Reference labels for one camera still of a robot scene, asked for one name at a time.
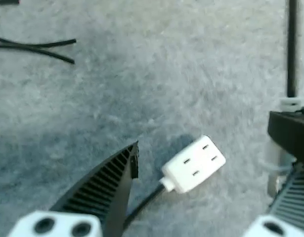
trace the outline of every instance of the white plastic mount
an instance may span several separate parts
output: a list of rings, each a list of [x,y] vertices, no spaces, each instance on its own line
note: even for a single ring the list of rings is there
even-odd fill
[[[301,110],[300,98],[282,98],[280,100],[280,110],[282,112],[295,112]],[[261,165],[269,173],[267,192],[271,197],[275,197],[279,191],[278,179],[287,175],[292,167],[295,158],[283,150],[277,143],[270,139],[266,145],[264,160]]]
[[[260,216],[242,237],[304,237],[304,231],[278,218]]]
[[[102,237],[102,231],[92,215],[35,211],[19,219],[7,237]]]

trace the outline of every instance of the ribbed black plastic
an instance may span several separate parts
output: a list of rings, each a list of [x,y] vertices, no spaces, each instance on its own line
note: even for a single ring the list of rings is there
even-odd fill
[[[95,215],[104,237],[121,236],[132,179],[138,175],[137,159],[136,142],[94,168],[50,210]]]
[[[304,165],[295,165],[269,213],[304,230]]]

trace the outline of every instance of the white clamp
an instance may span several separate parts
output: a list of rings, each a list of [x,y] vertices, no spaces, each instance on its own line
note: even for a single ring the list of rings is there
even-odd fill
[[[280,109],[283,112],[295,112],[301,110],[300,98],[282,98],[280,100]],[[261,161],[264,169],[269,172],[267,193],[272,198],[276,196],[279,191],[278,178],[285,176],[291,170],[291,165],[295,158],[283,150],[273,140],[269,140],[266,145],[265,158]]]

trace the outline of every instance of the black power cord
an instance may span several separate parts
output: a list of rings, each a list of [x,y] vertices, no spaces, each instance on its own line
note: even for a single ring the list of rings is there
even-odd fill
[[[19,0],[0,0],[0,5],[18,5],[20,4]]]
[[[12,43],[16,45],[23,45],[27,47],[37,47],[37,48],[52,48],[52,47],[58,47],[58,46],[66,46],[69,44],[76,43],[76,39],[70,39],[70,40],[64,40],[64,41],[58,41],[58,42],[52,42],[52,43],[18,43],[14,42],[8,39],[4,39],[0,37],[1,43]]]
[[[53,58],[60,59],[64,62],[75,64],[75,61],[72,58],[53,53],[44,49],[40,48],[51,48],[51,47],[57,47],[57,46],[65,46],[69,44],[76,43],[76,39],[70,39],[65,41],[58,41],[58,42],[52,42],[52,43],[39,43],[39,44],[32,44],[32,43],[17,43],[8,39],[4,39],[0,37],[0,48],[5,49],[16,49],[16,50],[22,50],[22,51],[28,51],[33,53],[39,53],[43,55],[47,55]]]
[[[159,195],[161,195],[165,191],[165,187],[163,184],[160,184],[157,186],[157,188],[147,197],[145,198],[141,204],[134,209],[134,211],[127,216],[126,220],[124,221],[123,229],[126,230],[129,225],[133,222],[133,220],[142,212],[142,210],[150,204],[152,201],[154,201]]]
[[[50,56],[50,57],[53,57],[53,58],[63,60],[67,63],[75,64],[75,61],[71,58],[68,58],[66,56],[62,56],[62,55],[57,54],[57,53],[52,53],[52,52],[49,52],[47,50],[39,49],[39,48],[28,47],[28,46],[24,46],[24,45],[20,45],[20,44],[7,44],[7,43],[0,44],[0,48],[16,49],[16,50],[23,50],[23,51],[33,52],[33,53],[39,53],[39,54],[43,54],[43,55],[47,55],[47,56]]]

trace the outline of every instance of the black plastic bracket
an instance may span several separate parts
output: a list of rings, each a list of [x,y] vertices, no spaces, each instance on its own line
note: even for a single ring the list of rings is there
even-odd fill
[[[138,142],[115,153],[77,182],[51,211],[91,214],[104,237],[121,237],[132,179],[138,175]]]
[[[270,111],[268,133],[274,142],[304,164],[304,108],[294,113]]]

